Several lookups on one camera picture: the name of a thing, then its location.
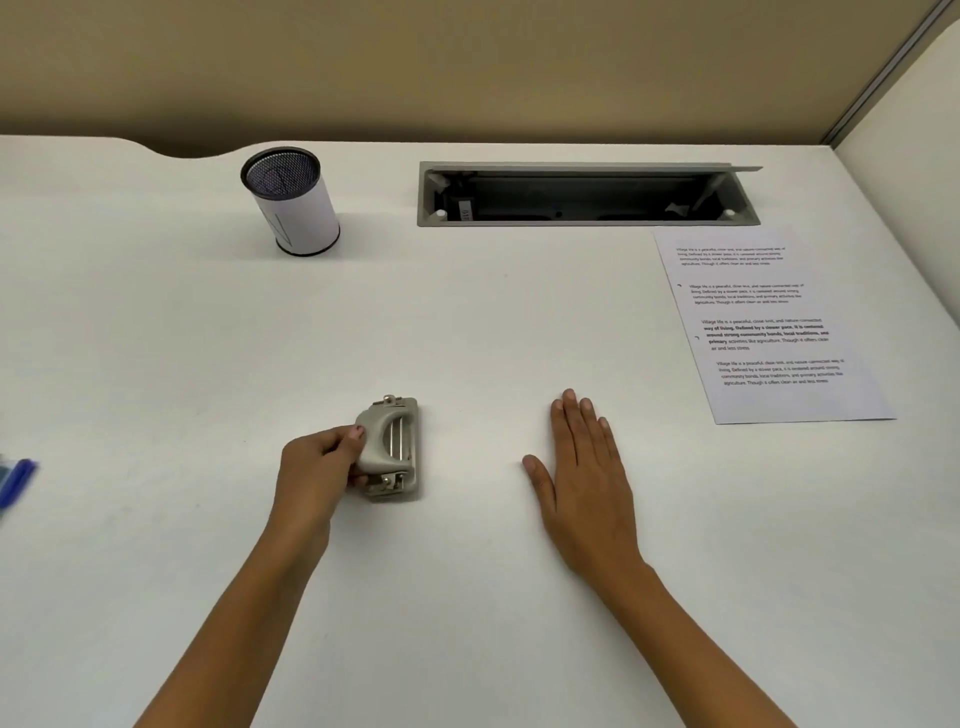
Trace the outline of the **blue pen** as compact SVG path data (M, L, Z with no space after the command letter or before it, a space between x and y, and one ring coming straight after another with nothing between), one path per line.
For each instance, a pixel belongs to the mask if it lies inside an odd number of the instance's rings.
M34 459L11 460L0 455L0 520L23 496L39 467Z

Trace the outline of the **person's left hand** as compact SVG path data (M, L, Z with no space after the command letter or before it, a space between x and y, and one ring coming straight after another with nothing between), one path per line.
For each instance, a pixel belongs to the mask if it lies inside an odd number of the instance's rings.
M331 520L351 487L367 483L356 462L359 453L314 448L314 433L287 443L281 453L269 522L288 536L327 543Z

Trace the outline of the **person's right forearm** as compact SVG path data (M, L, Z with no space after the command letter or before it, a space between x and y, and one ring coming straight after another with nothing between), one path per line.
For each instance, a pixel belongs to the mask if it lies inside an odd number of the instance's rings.
M642 558L586 562L581 576L630 637L685 728L797 728Z

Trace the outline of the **grey metal hole punch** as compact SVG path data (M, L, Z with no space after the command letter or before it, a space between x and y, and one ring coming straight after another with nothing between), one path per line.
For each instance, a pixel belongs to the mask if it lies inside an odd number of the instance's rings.
M420 407L412 396L387 394L359 413L366 434L356 467L366 476L363 494L371 502L405 502L421 490Z

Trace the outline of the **grey metal partition frame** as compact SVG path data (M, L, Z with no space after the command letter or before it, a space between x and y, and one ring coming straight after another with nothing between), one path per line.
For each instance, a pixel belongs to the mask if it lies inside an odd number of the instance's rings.
M819 144L837 149L857 127L858 123L891 90L894 83L930 47L930 44L958 21L960 21L960 0L935 0L918 25L896 47L894 53L882 64L827 130Z

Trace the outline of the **person's right hand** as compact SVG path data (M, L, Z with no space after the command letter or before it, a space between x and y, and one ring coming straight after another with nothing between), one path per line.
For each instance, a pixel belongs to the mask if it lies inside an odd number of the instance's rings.
M587 397L578 397L595 449L595 421L602 416ZM608 491L598 481L597 469L583 479L562 479L562 394L549 407L549 431L554 465L547 468L555 486L556 514L539 513L559 557L578 577L587 562L612 562L636 556L642 559L632 487Z

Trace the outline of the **mesh pen holder white wrap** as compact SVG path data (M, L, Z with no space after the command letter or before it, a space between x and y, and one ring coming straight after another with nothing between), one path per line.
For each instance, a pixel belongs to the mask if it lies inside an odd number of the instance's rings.
M240 179L288 256L312 258L332 249L341 237L317 156L298 147L274 147L249 157Z

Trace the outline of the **person's left forearm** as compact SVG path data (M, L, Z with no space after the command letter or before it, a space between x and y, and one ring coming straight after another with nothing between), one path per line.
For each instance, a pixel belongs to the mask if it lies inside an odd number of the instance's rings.
M329 541L266 529L133 728L251 728Z

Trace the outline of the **printed white paper sheet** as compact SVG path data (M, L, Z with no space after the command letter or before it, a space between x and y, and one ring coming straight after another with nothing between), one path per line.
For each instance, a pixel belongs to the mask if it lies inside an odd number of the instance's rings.
M716 425L897 418L795 235L663 226L654 239Z

